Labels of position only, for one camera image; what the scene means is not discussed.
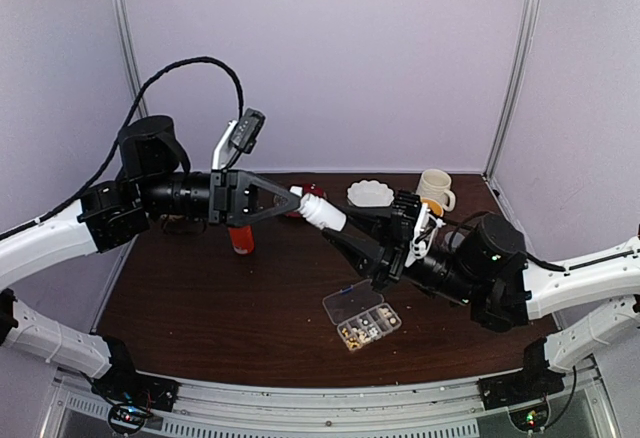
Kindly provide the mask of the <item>white bottle cap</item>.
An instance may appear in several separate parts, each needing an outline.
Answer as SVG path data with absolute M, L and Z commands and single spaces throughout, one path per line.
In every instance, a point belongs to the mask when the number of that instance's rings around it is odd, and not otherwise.
M 303 188 L 301 186 L 291 186 L 289 191 L 298 197 L 303 196 Z

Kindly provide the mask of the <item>small white bottle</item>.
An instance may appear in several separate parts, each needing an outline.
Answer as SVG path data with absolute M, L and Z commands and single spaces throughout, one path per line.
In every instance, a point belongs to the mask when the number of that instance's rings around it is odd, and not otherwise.
M 298 213 L 314 227 L 340 232 L 345 227 L 347 217 L 344 212 L 332 205 L 325 198 L 313 194 L 305 194 L 300 199 Z

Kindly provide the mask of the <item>orange pill bottle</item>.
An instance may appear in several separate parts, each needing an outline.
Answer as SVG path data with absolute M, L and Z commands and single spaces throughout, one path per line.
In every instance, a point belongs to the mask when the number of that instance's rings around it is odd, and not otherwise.
M 255 241 L 251 226 L 229 227 L 228 232 L 236 254 L 245 256 L 254 252 Z

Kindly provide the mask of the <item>clear plastic pill organizer box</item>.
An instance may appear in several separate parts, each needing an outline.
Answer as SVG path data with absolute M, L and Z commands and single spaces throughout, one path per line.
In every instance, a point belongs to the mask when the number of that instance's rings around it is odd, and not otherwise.
M 371 280 L 362 280 L 327 295 L 324 310 L 349 352 L 360 350 L 395 332 L 402 320 Z

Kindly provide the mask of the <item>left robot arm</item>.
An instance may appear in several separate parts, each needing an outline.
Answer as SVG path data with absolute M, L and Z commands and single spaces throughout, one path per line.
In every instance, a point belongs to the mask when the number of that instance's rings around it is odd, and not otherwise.
M 11 287 L 58 263 L 124 245 L 162 216 L 242 228 L 298 210 L 298 193 L 229 167 L 252 150 L 263 123 L 255 110 L 231 122 L 208 173 L 192 171 L 170 117 L 154 115 L 125 126 L 116 139 L 122 163 L 116 179 L 90 186 L 52 217 L 2 240 L 2 345 L 104 382 L 123 402 L 137 400 L 144 382 L 122 341 L 44 317 Z

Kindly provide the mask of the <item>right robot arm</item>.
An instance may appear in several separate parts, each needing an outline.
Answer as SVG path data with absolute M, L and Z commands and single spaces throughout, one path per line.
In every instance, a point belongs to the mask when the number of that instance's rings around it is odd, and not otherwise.
M 639 325 L 639 239 L 608 250 L 543 263 L 504 217 L 480 213 L 458 246 L 434 243 L 441 218 L 425 204 L 341 209 L 322 228 L 359 275 L 382 291 L 402 279 L 428 295 L 467 306 L 482 327 L 506 332 L 580 304 L 597 308 L 526 347 L 512 388 L 530 400 L 562 383 L 584 357 Z

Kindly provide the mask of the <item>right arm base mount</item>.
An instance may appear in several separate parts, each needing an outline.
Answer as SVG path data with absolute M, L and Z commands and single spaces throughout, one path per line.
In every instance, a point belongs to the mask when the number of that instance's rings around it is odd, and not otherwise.
M 565 389 L 564 377 L 564 374 L 550 372 L 531 378 L 518 371 L 480 379 L 478 388 L 484 409 L 493 410 L 559 393 Z

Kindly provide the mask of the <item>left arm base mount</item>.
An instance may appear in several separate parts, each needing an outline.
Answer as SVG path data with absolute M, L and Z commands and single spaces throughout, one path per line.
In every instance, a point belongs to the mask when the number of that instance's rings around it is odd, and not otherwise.
M 91 391 L 110 405 L 132 405 L 142 411 L 171 412 L 178 397 L 175 380 L 134 373 L 89 378 Z

